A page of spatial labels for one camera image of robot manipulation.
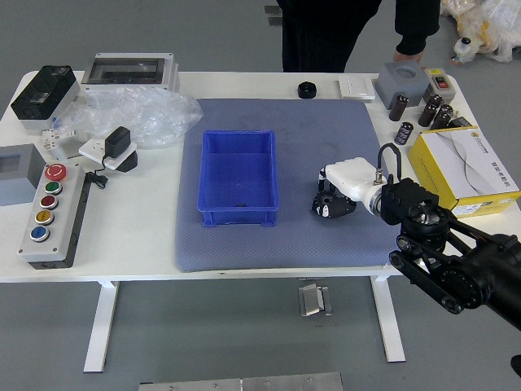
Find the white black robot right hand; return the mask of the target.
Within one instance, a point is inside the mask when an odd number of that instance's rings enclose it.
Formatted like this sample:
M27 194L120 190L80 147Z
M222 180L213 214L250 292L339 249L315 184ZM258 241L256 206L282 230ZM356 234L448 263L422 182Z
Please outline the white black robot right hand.
M361 203L369 213L380 215L386 183L382 170L362 157L326 165L319 172L312 210L321 217L338 218L352 213Z

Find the person's left hand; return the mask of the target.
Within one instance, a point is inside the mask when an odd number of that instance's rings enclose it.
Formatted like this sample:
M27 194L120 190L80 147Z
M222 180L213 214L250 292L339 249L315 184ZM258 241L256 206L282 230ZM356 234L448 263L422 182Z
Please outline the person's left hand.
M414 61L416 64L420 66L421 69L424 69L425 67L421 64L424 53L425 51L421 51L414 55L405 55L400 53L399 51L395 51L392 60L398 63L405 61Z

